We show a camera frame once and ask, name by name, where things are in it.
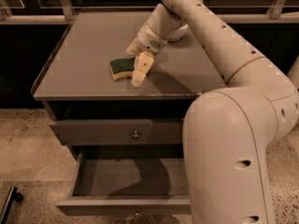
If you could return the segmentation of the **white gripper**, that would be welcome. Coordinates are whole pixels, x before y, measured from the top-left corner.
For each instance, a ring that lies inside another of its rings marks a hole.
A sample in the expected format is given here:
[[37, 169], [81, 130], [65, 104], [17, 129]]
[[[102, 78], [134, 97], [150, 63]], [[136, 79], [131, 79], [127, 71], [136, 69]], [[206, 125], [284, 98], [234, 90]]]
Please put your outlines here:
[[137, 37], [126, 50], [129, 55], [136, 56], [132, 74], [132, 84], [135, 87], [142, 84], [151, 69], [154, 63], [153, 55], [160, 53], [166, 45], [166, 39], [156, 35], [146, 23], [143, 24], [137, 33]]

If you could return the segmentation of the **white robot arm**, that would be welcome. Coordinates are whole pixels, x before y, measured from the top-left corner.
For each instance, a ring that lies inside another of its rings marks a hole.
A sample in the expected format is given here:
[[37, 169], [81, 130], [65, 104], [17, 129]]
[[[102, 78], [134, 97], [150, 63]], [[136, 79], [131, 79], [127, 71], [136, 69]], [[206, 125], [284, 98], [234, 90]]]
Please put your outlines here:
[[188, 25], [225, 83], [200, 95], [183, 121], [193, 224], [276, 224], [265, 151], [298, 120], [298, 91], [203, 0], [162, 0], [128, 48], [138, 87], [153, 58]]

